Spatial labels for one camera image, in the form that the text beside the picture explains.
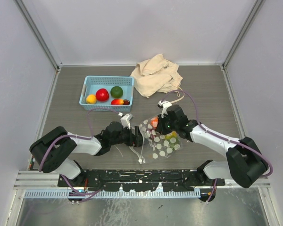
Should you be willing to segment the clear zip top bag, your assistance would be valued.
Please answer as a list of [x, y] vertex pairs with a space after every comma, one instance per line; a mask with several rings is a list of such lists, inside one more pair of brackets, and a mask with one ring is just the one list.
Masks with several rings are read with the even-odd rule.
[[138, 156], [139, 164], [145, 164], [153, 161], [159, 161], [164, 158], [169, 158], [183, 147], [182, 145], [179, 150], [165, 147], [163, 145], [165, 135], [161, 135], [155, 131], [155, 128], [150, 125], [150, 119], [151, 118], [145, 119], [138, 126], [143, 136], [143, 145], [141, 147], [130, 148], [131, 151]]

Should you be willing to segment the fake dark purple plum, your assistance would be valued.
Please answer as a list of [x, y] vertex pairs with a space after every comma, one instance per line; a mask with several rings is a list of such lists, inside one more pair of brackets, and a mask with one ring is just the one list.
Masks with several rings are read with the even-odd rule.
[[123, 99], [123, 105], [129, 105], [130, 104], [130, 101], [127, 100], [127, 99]]

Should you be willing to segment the fake red pear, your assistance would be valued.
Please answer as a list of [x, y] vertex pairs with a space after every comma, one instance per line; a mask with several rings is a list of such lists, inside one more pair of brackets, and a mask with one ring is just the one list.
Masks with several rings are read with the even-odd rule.
[[124, 100], [123, 99], [120, 99], [120, 98], [118, 98], [118, 99], [113, 99], [112, 101], [111, 101], [111, 105], [123, 105], [124, 104]]

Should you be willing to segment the fake yellow lemon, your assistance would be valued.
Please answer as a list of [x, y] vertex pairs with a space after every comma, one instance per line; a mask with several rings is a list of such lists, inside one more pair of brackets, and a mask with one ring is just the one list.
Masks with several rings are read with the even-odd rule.
[[121, 98], [123, 96], [123, 89], [120, 86], [114, 86], [110, 90], [110, 94], [113, 98]]

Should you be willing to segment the fake red pomegranate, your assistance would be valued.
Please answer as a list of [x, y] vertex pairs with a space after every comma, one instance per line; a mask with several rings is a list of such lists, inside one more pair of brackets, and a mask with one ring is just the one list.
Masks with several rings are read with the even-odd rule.
[[98, 101], [106, 102], [109, 99], [109, 92], [106, 89], [101, 88], [96, 92], [95, 96]]

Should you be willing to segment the fake yellow peach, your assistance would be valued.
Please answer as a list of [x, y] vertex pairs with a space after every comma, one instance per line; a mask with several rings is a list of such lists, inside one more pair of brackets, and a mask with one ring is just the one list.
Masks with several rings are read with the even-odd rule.
[[87, 104], [93, 105], [97, 103], [97, 98], [95, 95], [91, 94], [86, 97], [85, 101]]

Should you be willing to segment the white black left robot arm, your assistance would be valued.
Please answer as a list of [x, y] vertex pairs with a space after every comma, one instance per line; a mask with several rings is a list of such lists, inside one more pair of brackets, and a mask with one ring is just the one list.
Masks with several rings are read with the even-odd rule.
[[67, 132], [59, 126], [35, 141], [29, 151], [39, 164], [41, 172], [57, 172], [65, 176], [73, 186], [81, 186], [85, 181], [85, 172], [76, 161], [68, 158], [69, 155], [82, 153], [101, 156], [118, 144], [141, 147], [143, 136], [139, 128], [123, 126], [113, 121], [101, 133], [84, 137]]

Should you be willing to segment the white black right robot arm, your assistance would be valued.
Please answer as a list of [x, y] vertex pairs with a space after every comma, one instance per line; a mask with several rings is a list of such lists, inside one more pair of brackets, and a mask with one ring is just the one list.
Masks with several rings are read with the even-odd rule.
[[156, 132], [166, 135], [176, 132], [180, 138], [200, 144], [219, 153], [225, 161], [208, 160], [198, 167], [197, 179], [207, 186], [214, 179], [232, 179], [243, 188], [249, 188], [257, 179], [271, 171], [266, 159], [253, 139], [228, 137], [210, 130], [197, 120], [189, 120], [179, 105], [160, 101]]

